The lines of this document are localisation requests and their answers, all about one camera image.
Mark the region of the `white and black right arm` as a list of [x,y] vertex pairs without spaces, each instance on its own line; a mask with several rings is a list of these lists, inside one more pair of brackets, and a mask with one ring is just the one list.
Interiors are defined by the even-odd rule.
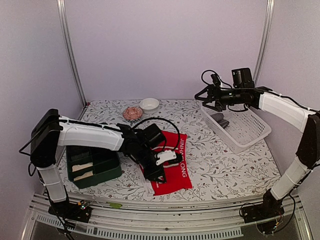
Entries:
[[320,112],[303,106],[289,96],[281,95],[271,89],[261,87],[223,88],[207,85],[196,93],[194,98],[202,106],[222,112],[229,106],[243,104],[270,113],[299,130],[300,140],[293,161],[280,179],[268,189],[261,204],[244,204],[239,214],[245,223],[266,220],[283,213],[283,199],[291,196],[309,176],[320,160]]

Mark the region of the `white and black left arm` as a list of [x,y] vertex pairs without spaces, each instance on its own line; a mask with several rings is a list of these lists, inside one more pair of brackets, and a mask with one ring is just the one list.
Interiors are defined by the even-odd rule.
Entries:
[[61,116],[52,108],[35,126],[26,146],[30,146],[30,162],[48,192],[48,212],[63,219],[87,223],[92,208],[83,200],[80,203],[69,201],[56,164],[57,147],[65,147],[67,159],[72,161],[116,160],[118,153],[122,153],[143,168],[145,179],[165,183],[164,163],[178,164],[183,160],[174,149],[154,150],[166,141],[154,123],[145,129],[120,123],[114,126],[89,123]]

